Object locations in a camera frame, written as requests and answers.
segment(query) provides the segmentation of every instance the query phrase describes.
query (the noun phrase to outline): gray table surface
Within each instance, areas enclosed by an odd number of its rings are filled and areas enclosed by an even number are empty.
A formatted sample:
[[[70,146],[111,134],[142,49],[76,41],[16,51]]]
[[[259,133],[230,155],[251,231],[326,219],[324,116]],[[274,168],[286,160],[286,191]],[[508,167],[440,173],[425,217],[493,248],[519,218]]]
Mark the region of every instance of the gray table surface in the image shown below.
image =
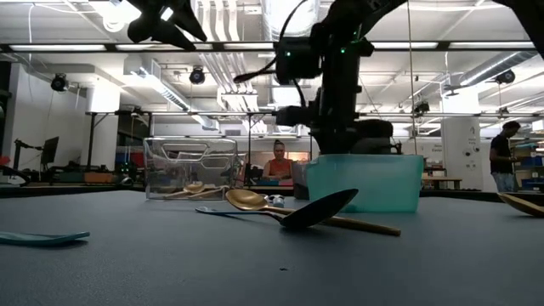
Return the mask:
[[[230,210],[132,191],[2,199],[0,230],[91,236],[0,245],[0,305],[544,304],[544,222],[504,204],[422,198],[416,214],[350,215],[401,237],[293,233],[193,211],[202,205]]]

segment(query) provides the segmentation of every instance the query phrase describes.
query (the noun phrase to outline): woman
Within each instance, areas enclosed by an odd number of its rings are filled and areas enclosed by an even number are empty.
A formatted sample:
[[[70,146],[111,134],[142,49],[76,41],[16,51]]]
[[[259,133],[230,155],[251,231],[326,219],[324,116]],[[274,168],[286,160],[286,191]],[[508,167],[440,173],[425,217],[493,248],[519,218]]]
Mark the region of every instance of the woman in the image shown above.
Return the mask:
[[[286,146],[279,140],[274,142],[274,159],[268,161],[264,165],[264,179],[290,179],[291,178],[291,162],[285,158]]]

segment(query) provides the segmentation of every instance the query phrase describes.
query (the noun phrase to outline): blue bin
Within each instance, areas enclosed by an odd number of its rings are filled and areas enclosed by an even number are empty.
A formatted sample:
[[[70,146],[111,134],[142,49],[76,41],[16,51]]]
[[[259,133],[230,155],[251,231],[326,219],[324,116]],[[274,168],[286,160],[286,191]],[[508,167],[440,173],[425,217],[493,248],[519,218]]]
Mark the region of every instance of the blue bin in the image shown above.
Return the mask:
[[[423,156],[326,155],[306,166],[309,199],[358,189],[343,213],[414,213],[419,202]]]

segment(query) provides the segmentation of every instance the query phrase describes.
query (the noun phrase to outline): security camera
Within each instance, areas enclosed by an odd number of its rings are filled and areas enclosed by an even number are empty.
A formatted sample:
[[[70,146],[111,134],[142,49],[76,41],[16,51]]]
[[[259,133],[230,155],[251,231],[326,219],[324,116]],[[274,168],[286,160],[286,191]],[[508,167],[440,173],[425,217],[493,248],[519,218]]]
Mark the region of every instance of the security camera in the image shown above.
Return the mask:
[[[510,84],[516,80],[516,74],[512,70],[504,71],[495,77],[495,82],[499,84]]]
[[[51,89],[56,92],[63,93],[68,90],[69,83],[66,81],[66,74],[57,73],[54,75],[53,81],[51,81]]]
[[[202,66],[194,66],[193,71],[190,73],[189,81],[195,85],[200,85],[206,81]]]

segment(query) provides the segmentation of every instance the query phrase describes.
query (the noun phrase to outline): spoon handle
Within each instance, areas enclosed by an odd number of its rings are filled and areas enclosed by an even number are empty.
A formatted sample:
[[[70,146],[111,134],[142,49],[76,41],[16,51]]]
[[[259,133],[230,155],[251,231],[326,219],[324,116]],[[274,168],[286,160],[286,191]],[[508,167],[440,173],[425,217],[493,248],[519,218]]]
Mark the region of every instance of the spoon handle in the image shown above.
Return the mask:
[[[294,212],[293,209],[278,208],[278,207],[265,207],[263,208],[263,210],[267,212],[279,213],[283,215],[288,215],[289,213]],[[363,221],[359,221],[359,220],[355,220],[351,218],[332,217],[327,220],[324,220],[321,223],[325,225],[336,226],[343,229],[362,230],[362,231],[376,233],[376,234],[400,236],[400,229],[390,228],[390,227],[378,225],[378,224],[369,224],[367,222],[363,222]]]

